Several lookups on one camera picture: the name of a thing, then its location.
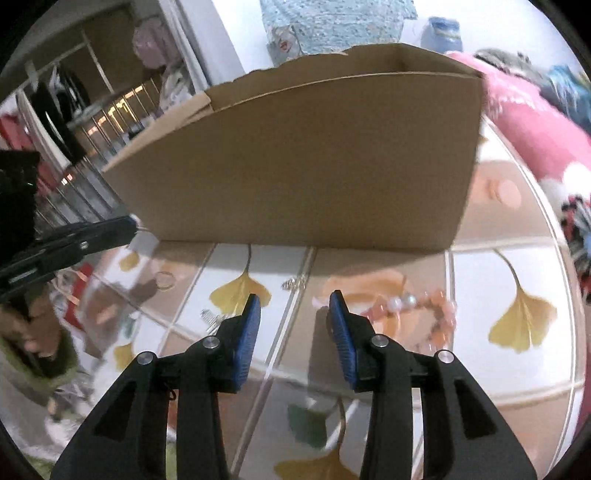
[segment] blue floral fabric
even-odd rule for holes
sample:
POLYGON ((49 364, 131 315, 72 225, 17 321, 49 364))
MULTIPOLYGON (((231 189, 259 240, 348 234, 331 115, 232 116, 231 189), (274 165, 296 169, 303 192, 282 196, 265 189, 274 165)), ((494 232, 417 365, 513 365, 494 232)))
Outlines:
POLYGON ((413 0, 260 0, 262 20, 273 30, 291 25, 303 54, 342 51, 354 45, 400 40, 413 0))

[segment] patterned tablecloth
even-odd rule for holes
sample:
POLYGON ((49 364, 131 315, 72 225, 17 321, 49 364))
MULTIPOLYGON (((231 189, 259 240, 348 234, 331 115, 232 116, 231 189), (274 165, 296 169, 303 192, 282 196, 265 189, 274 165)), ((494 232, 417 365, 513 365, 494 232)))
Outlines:
MULTIPOLYGON (((409 201, 420 201, 420 192, 409 201)), ((336 288, 357 313, 378 295, 443 290, 457 303, 453 332, 436 341, 438 320, 428 310, 381 328, 423 353, 445 342, 491 396, 540 477, 568 448, 586 362, 576 275, 535 180, 487 120, 464 219, 441 254, 159 243, 149 232, 104 253, 74 309, 85 331, 69 327, 91 370, 87 403, 136 354, 184 351, 239 313, 253 292, 263 308, 249 379, 238 395, 220 398, 231 471, 244 480, 293 480, 302 472, 357 478, 371 398, 354 395, 340 371, 326 325, 327 295, 336 288)), ((414 399, 413 475, 421 478, 414 399)), ((74 410, 80 403, 70 402, 74 410)), ((174 406, 169 426, 173 458, 174 406)))

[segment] silver metal bolt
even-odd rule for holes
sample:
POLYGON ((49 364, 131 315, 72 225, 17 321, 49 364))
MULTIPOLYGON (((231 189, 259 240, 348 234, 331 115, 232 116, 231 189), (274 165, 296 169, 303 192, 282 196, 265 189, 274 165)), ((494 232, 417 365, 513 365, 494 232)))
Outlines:
POLYGON ((386 337, 385 335, 374 335, 371 338, 371 342, 379 347, 379 348, 383 348, 385 347, 387 344, 390 343, 390 339, 388 337, 386 337))
POLYGON ((209 349, 217 348, 220 346, 220 339, 214 336, 205 337, 203 339, 203 346, 209 349))
POLYGON ((441 350, 441 352, 437 354, 437 358, 444 364, 450 364, 456 359, 453 353, 451 353, 449 350, 441 350))
POLYGON ((140 365, 148 365, 148 364, 152 363, 154 358, 155 358, 155 355, 152 352, 141 352, 138 355, 137 360, 140 365))

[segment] box flap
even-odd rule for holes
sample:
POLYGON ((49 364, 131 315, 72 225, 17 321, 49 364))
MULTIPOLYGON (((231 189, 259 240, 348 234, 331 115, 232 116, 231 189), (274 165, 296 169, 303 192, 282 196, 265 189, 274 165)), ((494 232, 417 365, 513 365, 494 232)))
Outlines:
MULTIPOLYGON (((362 50, 383 47, 351 49, 357 66, 347 73, 362 68, 362 50)), ((251 74, 208 90, 219 111, 175 120, 184 125, 178 129, 171 122, 105 177, 162 240, 448 248, 475 162, 482 81, 443 56, 400 47, 392 62, 403 70, 453 72, 347 76, 240 101, 244 92, 231 86, 250 85, 254 93, 251 74)), ((387 55, 377 57, 367 68, 385 70, 387 55)), ((281 76, 289 85, 346 72, 343 58, 306 57, 277 71, 294 73, 281 76), (297 77, 302 60, 333 65, 297 77)))

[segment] white bead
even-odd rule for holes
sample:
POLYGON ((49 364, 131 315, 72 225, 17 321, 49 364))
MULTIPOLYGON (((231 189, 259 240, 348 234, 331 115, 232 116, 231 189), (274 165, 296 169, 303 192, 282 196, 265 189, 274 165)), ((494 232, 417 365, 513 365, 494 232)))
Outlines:
POLYGON ((402 299, 400 297, 388 299, 388 310, 392 313, 400 312, 402 310, 402 299))
POLYGON ((412 310, 417 306, 417 298, 410 293, 405 293, 402 296, 402 306, 405 310, 412 310))

